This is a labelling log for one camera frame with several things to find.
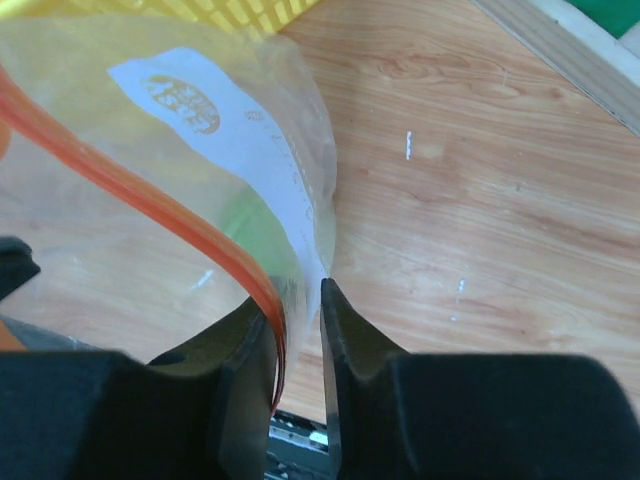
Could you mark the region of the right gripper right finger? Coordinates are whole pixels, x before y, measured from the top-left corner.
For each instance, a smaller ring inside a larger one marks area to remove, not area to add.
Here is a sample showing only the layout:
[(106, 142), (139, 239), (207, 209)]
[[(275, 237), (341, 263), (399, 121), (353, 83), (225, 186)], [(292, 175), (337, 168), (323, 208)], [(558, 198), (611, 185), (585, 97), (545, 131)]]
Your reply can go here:
[(321, 285), (336, 479), (635, 479), (639, 423), (582, 355), (409, 353)]

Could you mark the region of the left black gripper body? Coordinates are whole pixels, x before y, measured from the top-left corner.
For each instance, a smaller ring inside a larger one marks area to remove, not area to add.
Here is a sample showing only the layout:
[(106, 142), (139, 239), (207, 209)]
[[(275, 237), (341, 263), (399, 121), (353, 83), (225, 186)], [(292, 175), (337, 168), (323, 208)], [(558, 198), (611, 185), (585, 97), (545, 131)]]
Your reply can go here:
[(0, 300), (4, 300), (41, 272), (29, 245), (17, 237), (0, 240)]

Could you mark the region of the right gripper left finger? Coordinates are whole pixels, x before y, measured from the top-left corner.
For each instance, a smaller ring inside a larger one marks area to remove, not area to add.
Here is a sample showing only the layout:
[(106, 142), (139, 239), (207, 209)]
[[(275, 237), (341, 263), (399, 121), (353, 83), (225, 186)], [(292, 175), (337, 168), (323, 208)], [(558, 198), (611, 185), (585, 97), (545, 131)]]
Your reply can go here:
[(276, 348), (245, 301), (147, 364), (108, 350), (1, 357), (5, 479), (260, 479)]

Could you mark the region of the clear zip top bag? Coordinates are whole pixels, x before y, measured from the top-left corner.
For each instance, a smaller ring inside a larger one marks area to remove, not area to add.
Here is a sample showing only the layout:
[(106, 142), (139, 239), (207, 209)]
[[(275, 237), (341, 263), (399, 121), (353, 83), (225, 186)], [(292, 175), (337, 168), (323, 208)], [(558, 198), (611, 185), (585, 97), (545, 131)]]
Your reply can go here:
[[(4, 321), (149, 360), (241, 302), (280, 396), (335, 247), (336, 146), (298, 46), (168, 17), (1, 23), (1, 231), (41, 272)], [(218, 227), (251, 187), (300, 265), (285, 299)]]

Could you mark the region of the green cabbage toy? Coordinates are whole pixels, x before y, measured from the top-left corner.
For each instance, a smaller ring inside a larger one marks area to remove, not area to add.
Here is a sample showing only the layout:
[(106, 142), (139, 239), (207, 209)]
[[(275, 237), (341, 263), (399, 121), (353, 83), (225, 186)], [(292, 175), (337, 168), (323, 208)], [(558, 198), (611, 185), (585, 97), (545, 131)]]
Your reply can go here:
[(285, 230), (249, 186), (233, 193), (218, 227), (262, 267), (283, 299), (297, 294), (300, 265)]

